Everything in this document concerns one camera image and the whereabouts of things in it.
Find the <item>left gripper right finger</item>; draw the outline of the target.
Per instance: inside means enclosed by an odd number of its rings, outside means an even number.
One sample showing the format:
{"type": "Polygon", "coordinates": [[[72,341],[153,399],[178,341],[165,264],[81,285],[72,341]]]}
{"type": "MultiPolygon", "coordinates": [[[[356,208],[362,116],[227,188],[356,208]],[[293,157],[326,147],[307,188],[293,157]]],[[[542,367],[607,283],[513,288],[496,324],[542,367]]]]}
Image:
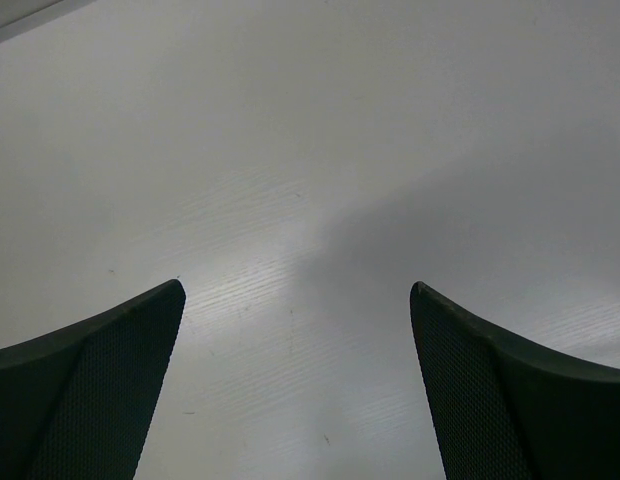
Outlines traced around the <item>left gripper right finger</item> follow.
{"type": "Polygon", "coordinates": [[[560,353],[423,282],[410,316],[449,479],[620,479],[620,369],[560,353]]]}

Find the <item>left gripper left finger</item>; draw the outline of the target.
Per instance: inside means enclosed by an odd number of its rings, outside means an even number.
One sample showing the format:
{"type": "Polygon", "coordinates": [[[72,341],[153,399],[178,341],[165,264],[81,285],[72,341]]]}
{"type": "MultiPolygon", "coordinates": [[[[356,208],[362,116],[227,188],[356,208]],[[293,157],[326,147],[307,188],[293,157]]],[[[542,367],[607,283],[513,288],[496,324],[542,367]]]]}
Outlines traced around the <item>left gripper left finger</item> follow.
{"type": "Polygon", "coordinates": [[[0,349],[0,479],[133,478],[185,301],[172,279],[0,349]]]}

